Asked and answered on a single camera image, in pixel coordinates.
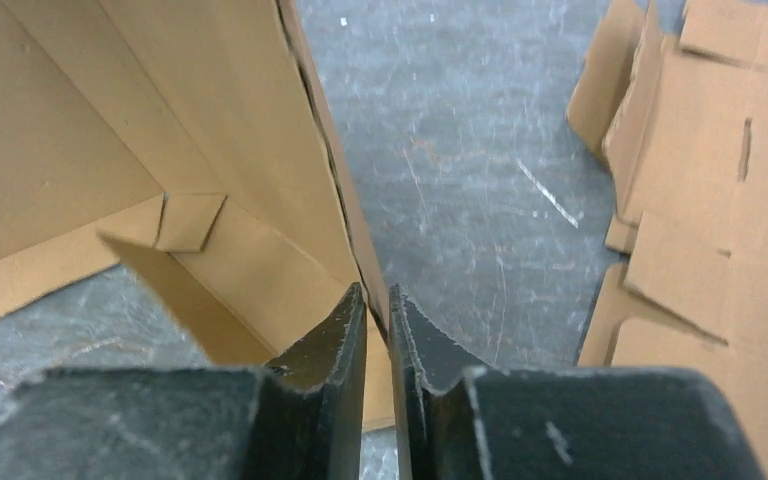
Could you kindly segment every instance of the cardboard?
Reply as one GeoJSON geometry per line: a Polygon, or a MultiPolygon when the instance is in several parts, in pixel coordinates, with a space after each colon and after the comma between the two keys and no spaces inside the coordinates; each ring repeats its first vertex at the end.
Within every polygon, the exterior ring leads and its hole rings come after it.
{"type": "MultiPolygon", "coordinates": [[[[120,258],[220,364],[355,281],[389,315],[291,1],[0,0],[0,316],[120,258]]],[[[393,416],[377,331],[367,427],[393,416]]]]}
{"type": "MultiPolygon", "coordinates": [[[[702,371],[768,473],[768,5],[692,0],[684,14],[668,35],[654,4],[644,14],[615,0],[601,24],[610,33],[591,47],[636,43],[616,110],[593,110],[598,125],[611,117],[606,244],[631,257],[605,277],[579,364],[702,371]]],[[[571,101],[579,119],[586,101],[571,101]]],[[[593,143],[595,130],[570,124],[593,143]]]]}

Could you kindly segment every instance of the concrete floor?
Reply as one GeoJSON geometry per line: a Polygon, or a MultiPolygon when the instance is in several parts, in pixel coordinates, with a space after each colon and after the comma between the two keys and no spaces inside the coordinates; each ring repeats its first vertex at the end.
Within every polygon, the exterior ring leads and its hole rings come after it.
{"type": "MultiPolygon", "coordinates": [[[[564,108],[608,0],[299,0],[386,280],[487,362],[571,364],[596,287],[607,173],[564,108]]],[[[660,1],[665,28],[680,0],[660,1]]],[[[0,401],[50,365],[207,364],[123,268],[0,320],[0,401]]],[[[392,430],[363,478],[396,478],[392,430]]]]}

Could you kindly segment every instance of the cardboard box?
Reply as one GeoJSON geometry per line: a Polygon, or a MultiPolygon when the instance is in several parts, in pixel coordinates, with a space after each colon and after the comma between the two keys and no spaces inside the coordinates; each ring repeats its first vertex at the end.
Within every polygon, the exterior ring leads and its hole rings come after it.
{"type": "Polygon", "coordinates": [[[218,364],[283,351],[355,281],[387,318],[291,0],[0,0],[0,316],[120,257],[218,364]]]}
{"type": "Polygon", "coordinates": [[[579,364],[702,371],[768,473],[768,5],[691,0],[684,16],[664,34],[654,4],[614,0],[569,106],[614,177],[607,243],[631,253],[579,364]]]}

